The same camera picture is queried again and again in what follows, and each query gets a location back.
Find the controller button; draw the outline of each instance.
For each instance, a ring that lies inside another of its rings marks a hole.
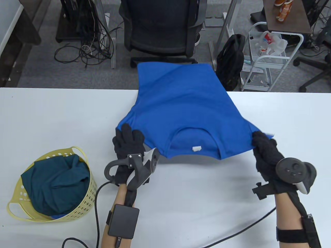
[[[292,165],[292,168],[293,168],[294,170],[297,170],[297,169],[300,168],[300,165],[298,165],[298,164],[293,164],[293,165]]]

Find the sneaker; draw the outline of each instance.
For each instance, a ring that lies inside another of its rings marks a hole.
[[[274,5],[278,7],[278,6],[281,6],[284,2],[285,2],[285,0],[276,0]]]
[[[195,36],[195,43],[194,43],[194,46],[196,47],[200,42],[200,34],[197,33],[197,35]]]

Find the black glove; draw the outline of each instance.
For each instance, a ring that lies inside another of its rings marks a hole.
[[[256,169],[273,186],[276,194],[297,191],[295,185],[282,181],[276,174],[276,165],[284,158],[277,149],[276,141],[257,131],[253,133],[252,145],[256,147],[253,149]]]
[[[144,157],[145,137],[139,130],[131,129],[130,125],[125,123],[122,125],[122,131],[116,128],[116,136],[113,138],[114,150],[118,159],[125,159],[129,154],[141,154],[141,159]],[[128,177],[134,171],[126,165],[121,165],[117,168],[115,174],[116,184],[126,184]],[[128,190],[125,196],[125,206],[132,207],[137,196],[137,191]]]

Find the white label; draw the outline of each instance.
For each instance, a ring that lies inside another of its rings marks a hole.
[[[194,152],[196,152],[196,151],[200,151],[202,148],[201,148],[201,146],[199,145],[199,146],[193,146],[192,147],[192,151],[194,151]]]

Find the blue t-shirt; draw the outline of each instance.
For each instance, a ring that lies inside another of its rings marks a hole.
[[[210,65],[147,62],[138,74],[138,98],[119,129],[128,123],[140,130],[145,143],[167,158],[224,159],[253,148],[258,128],[240,115]]]

